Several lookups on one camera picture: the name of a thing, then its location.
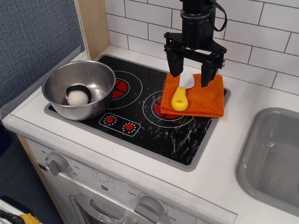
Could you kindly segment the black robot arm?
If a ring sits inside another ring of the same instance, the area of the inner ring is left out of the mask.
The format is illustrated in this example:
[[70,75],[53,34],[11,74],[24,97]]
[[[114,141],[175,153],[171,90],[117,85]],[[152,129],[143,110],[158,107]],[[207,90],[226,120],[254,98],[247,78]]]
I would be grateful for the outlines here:
[[214,80],[218,69],[224,66],[227,49],[214,41],[214,32],[221,32],[227,25],[227,16],[220,29],[215,26],[216,9],[225,10],[215,0],[184,0],[180,16],[181,33],[165,33],[164,50],[170,73],[177,77],[183,71],[184,59],[202,64],[201,86],[207,87]]

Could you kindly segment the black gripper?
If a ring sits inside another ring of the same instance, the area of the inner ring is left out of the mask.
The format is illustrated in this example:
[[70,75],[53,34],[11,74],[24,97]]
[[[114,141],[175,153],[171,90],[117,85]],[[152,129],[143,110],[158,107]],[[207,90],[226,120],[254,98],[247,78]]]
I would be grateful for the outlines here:
[[182,14],[181,17],[182,32],[164,34],[170,73],[177,77],[183,72],[184,58],[201,62],[201,87],[207,87],[225,63],[227,50],[213,40],[213,35],[214,31],[221,32],[226,27],[227,17],[220,29],[214,24],[214,14]]

